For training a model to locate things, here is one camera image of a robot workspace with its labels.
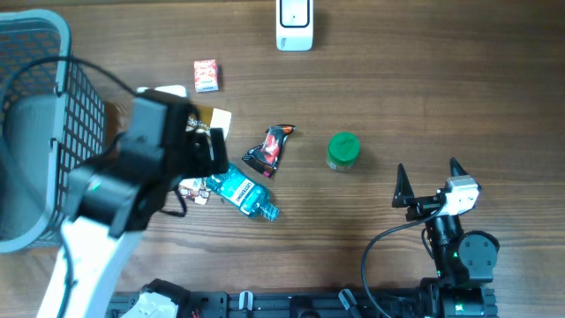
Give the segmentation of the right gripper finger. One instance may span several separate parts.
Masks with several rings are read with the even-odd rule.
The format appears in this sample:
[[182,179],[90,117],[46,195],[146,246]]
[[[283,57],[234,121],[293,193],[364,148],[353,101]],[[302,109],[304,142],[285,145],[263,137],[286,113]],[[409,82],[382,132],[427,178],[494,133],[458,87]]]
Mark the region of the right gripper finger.
[[397,166],[395,191],[392,200],[393,208],[407,208],[414,204],[415,196],[405,168],[401,163]]
[[454,157],[451,157],[449,160],[449,168],[452,177],[461,177],[468,175],[468,172],[461,166],[461,164]]

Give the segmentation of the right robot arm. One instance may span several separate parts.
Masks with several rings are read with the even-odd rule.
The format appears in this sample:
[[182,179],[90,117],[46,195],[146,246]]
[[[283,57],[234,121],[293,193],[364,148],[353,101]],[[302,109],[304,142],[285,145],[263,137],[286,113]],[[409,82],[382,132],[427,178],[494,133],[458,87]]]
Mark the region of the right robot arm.
[[488,317],[497,314],[495,300],[485,289],[493,281],[500,251],[497,238],[485,231],[464,231],[460,216],[472,211],[481,185],[455,158],[451,176],[431,196],[417,197],[405,168],[397,167],[392,206],[406,208],[406,221],[424,226],[427,250],[437,277],[420,281],[414,291],[414,317]]

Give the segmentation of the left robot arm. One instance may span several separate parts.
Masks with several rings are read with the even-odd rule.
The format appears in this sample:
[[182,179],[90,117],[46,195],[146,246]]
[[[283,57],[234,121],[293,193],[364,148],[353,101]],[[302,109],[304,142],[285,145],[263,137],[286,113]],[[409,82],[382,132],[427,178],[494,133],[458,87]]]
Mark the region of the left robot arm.
[[133,100],[117,155],[103,153],[69,174],[63,245],[40,317],[102,317],[117,281],[167,195],[185,178],[228,169],[222,129],[187,130],[198,108],[184,97],[147,90]]

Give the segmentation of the blue mouthwash bottle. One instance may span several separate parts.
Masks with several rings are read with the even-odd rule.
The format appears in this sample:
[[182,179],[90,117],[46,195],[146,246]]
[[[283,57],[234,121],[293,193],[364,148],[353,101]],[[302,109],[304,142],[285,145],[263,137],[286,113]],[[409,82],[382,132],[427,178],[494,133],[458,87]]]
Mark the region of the blue mouthwash bottle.
[[236,165],[230,163],[223,174],[206,179],[207,188],[235,206],[247,217],[263,216],[273,222],[280,209],[271,202],[269,190],[248,178]]

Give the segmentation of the black red snack packet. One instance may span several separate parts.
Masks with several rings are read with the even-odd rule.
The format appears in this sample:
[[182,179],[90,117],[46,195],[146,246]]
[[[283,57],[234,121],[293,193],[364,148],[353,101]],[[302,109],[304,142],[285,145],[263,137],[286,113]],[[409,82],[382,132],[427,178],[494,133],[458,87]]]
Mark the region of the black red snack packet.
[[259,174],[271,178],[278,169],[283,146],[288,137],[295,131],[294,125],[272,125],[266,130],[264,142],[250,148],[242,160]]

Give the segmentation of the brown white snack pouch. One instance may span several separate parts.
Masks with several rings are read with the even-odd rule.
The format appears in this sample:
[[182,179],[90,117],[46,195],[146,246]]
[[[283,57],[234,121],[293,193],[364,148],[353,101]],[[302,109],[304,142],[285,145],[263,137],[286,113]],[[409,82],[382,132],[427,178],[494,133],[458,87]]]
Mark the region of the brown white snack pouch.
[[[200,120],[190,115],[185,130],[204,132],[210,135],[211,128],[221,128],[223,138],[226,140],[230,130],[231,113],[208,106],[200,108]],[[210,197],[211,190],[207,187],[205,178],[185,178],[178,184],[180,195],[191,202],[205,205]]]

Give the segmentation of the small red white carton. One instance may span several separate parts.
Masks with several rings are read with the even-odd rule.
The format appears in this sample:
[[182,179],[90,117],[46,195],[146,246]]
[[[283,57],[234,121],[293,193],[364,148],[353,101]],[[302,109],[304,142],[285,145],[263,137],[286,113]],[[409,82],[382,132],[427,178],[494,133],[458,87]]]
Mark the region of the small red white carton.
[[215,59],[193,63],[194,86],[197,93],[213,92],[219,89],[218,69]]

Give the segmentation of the green lid jar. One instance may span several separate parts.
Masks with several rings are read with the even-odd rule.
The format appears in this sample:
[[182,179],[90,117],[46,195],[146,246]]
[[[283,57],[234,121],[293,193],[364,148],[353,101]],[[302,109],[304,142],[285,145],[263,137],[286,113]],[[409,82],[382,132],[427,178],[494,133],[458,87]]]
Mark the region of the green lid jar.
[[348,170],[356,162],[360,149],[360,141],[356,135],[350,132],[339,132],[331,138],[328,144],[327,164],[333,170]]

